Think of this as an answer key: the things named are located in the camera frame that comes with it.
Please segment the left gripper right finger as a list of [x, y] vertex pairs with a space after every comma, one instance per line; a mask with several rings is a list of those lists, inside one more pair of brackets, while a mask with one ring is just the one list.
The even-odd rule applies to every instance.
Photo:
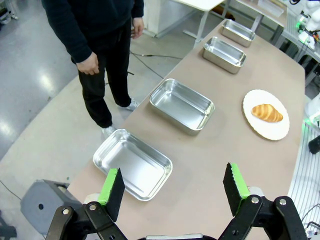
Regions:
[[220, 240], [244, 240], [262, 228], [270, 240], [306, 240], [307, 234], [289, 196], [268, 200], [260, 188], [248, 187], [235, 163], [226, 165], [223, 185], [233, 216]]

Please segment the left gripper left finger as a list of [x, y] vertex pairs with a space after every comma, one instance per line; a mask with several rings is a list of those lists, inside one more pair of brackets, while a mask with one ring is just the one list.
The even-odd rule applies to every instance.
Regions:
[[97, 234], [101, 240], [124, 240], [116, 225], [125, 184], [119, 168], [109, 170], [98, 199], [77, 209], [63, 205], [56, 209], [47, 240], [84, 240]]

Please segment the person's right hand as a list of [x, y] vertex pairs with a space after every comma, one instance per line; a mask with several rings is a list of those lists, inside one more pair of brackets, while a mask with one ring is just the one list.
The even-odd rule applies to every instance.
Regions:
[[81, 73], [86, 75], [95, 75], [100, 72], [98, 57], [94, 52], [86, 60], [76, 63], [76, 66]]

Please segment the person's left hand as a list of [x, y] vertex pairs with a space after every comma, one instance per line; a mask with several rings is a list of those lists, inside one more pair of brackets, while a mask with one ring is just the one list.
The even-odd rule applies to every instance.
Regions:
[[142, 17], [135, 17], [132, 19], [132, 27], [133, 29], [131, 30], [131, 38], [132, 39], [137, 39], [139, 38], [144, 31], [144, 21]]

